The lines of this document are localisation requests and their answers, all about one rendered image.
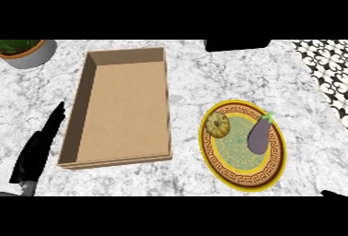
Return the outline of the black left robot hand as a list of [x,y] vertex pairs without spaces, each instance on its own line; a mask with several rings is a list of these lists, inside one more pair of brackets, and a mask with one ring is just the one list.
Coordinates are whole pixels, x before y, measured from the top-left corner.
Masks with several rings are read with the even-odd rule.
[[38,181],[44,171],[44,164],[47,161],[53,139],[59,132],[60,122],[65,118],[63,113],[63,102],[60,102],[49,116],[43,130],[37,131],[26,141],[12,170],[12,175],[9,178],[10,183]]

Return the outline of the grey potted plant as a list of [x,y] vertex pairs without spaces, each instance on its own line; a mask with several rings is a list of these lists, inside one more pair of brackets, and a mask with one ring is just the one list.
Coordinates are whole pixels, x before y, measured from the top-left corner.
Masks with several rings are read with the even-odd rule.
[[28,69],[43,65],[52,58],[57,50],[57,43],[54,40],[40,40],[38,44],[25,52],[15,55],[0,54],[9,65],[18,69]]

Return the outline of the black appliance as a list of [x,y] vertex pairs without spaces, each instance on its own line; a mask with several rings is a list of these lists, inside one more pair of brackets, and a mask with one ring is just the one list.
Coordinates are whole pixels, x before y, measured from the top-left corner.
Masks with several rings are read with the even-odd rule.
[[211,52],[265,48],[270,44],[270,40],[261,40],[261,41],[206,40],[203,43],[205,43],[205,51],[211,53]]

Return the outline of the brown cardboard box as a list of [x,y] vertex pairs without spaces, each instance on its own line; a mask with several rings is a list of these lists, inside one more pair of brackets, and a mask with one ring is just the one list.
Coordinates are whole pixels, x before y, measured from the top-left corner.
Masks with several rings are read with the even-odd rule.
[[57,165],[171,159],[164,48],[88,52]]

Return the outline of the yellow-green round squash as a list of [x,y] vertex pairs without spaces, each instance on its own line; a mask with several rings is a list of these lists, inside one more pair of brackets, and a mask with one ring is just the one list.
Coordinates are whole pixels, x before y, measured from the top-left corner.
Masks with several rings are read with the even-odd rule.
[[214,138],[223,138],[230,132],[230,120],[224,113],[212,112],[205,121],[205,129]]

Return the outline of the yellow patterned plate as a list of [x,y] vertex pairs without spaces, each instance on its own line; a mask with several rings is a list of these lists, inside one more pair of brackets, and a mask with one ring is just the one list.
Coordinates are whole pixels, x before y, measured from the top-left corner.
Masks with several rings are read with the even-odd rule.
[[[214,138],[206,131],[214,112],[230,120],[230,132],[223,138]],[[262,116],[270,124],[268,149],[256,155],[248,147],[248,135]],[[243,192],[258,192],[276,184],[287,162],[286,140],[267,111],[254,103],[226,100],[212,106],[200,120],[199,144],[209,171],[228,186]]]

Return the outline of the purple eggplant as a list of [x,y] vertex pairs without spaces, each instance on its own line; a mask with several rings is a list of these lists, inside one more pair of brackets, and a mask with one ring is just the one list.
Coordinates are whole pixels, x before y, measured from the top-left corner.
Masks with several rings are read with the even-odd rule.
[[248,148],[256,155],[262,155],[268,149],[271,116],[273,112],[261,116],[248,135]]

